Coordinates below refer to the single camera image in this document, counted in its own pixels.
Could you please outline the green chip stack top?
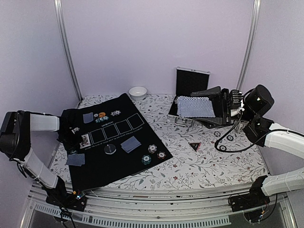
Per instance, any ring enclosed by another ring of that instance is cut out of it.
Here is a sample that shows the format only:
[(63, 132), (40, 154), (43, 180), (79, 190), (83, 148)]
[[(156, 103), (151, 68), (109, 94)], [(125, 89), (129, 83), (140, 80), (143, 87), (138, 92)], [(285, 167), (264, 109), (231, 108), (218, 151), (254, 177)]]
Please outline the green chip stack top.
[(96, 123), (101, 123), (101, 122), (104, 122), (104, 121), (108, 121), (109, 120), (109, 117), (108, 116), (104, 116), (104, 117), (99, 117), (99, 114), (94, 114), (94, 121)]

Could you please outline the blue playing card deck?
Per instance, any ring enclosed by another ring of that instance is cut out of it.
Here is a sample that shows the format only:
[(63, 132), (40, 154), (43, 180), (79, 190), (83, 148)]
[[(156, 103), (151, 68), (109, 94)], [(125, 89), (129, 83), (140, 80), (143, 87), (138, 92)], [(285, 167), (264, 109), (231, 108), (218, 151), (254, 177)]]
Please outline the blue playing card deck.
[(208, 97), (179, 96), (177, 98), (177, 115), (186, 118), (216, 117), (212, 101)]

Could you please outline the orange round button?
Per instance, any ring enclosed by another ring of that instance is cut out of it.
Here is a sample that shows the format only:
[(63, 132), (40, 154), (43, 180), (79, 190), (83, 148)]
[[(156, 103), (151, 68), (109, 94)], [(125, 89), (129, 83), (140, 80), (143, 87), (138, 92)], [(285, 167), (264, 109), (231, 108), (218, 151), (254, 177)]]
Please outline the orange round button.
[(106, 113), (105, 112), (100, 112), (99, 113), (99, 117), (101, 118), (101, 117), (104, 117), (104, 116), (106, 116)]

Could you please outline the white chip stack top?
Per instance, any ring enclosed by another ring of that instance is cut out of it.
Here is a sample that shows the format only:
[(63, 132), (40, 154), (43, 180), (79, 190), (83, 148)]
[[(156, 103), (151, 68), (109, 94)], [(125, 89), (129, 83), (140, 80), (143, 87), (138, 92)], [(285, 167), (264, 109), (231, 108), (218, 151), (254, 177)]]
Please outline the white chip stack top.
[(120, 110), (115, 110), (115, 111), (111, 112), (111, 116), (118, 116), (120, 114), (121, 114)]

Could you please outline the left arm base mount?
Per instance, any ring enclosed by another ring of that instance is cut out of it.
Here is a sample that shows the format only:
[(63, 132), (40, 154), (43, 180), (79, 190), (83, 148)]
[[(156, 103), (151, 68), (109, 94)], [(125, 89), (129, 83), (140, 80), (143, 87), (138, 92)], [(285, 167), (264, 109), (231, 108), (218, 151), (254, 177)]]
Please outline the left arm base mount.
[(63, 191), (62, 194), (56, 189), (48, 188), (46, 188), (45, 191), (47, 192), (46, 203), (59, 206), (61, 208), (84, 212), (87, 203), (85, 192), (77, 190), (68, 193), (67, 191)]

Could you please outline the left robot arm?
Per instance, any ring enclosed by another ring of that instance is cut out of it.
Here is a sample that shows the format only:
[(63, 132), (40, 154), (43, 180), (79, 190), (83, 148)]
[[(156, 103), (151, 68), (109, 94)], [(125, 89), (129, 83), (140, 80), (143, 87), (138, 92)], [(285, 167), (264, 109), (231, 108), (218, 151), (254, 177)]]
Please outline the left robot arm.
[(49, 196), (60, 206), (67, 206), (71, 197), (64, 181), (53, 174), (34, 153), (31, 132), (56, 132), (65, 149), (76, 151), (83, 141), (66, 117), (29, 111), (7, 112), (0, 128), (0, 151), (11, 162), (16, 162), (23, 175), (31, 174)]

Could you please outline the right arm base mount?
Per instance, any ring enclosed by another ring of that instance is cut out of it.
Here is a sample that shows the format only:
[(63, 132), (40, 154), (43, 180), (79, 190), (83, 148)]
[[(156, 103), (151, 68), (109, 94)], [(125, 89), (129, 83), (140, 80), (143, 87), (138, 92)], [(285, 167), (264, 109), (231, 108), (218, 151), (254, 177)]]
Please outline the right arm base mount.
[(247, 194), (232, 194), (228, 198), (228, 204), (233, 212), (243, 211), (247, 209), (254, 209), (256, 207), (261, 207), (258, 210), (245, 212), (244, 218), (249, 223), (259, 223), (266, 220), (269, 215), (266, 216), (268, 212), (270, 203), (270, 198), (265, 196), (263, 193), (247, 193)]

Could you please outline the dealt card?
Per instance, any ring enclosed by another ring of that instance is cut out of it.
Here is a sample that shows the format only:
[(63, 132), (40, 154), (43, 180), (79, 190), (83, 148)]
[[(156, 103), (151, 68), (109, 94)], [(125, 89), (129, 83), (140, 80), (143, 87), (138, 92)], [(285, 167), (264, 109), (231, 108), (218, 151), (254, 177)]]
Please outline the dealt card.
[(93, 113), (87, 113), (83, 114), (83, 122), (85, 124), (88, 124), (94, 120), (94, 114)]
[(129, 153), (136, 148), (137, 144), (138, 143), (136, 139), (130, 138), (121, 143), (121, 147), (125, 152)]
[(81, 166), (80, 155), (79, 154), (69, 154), (67, 156), (66, 165)]

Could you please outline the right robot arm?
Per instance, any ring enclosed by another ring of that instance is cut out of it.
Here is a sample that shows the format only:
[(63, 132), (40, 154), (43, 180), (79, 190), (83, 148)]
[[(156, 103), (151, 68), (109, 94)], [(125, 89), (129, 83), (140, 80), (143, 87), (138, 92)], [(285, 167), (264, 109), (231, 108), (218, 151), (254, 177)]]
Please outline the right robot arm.
[[(243, 132), (252, 145), (275, 148), (300, 158), (304, 157), (303, 134), (263, 118), (263, 115), (274, 104), (274, 99), (265, 86), (257, 85), (245, 94), (238, 90), (232, 90), (229, 96), (226, 96), (220, 87), (217, 86), (209, 90), (192, 92), (190, 95), (192, 97), (219, 99), (226, 104), (224, 108), (228, 110), (230, 116), (234, 116), (235, 112), (239, 112), (240, 117), (235, 122), (235, 125), (245, 121), (246, 125), (243, 128)], [(249, 207), (256, 207), (263, 201), (264, 197), (303, 189), (303, 187), (303, 168), (275, 176), (265, 175), (258, 177), (254, 181), (245, 201)]]

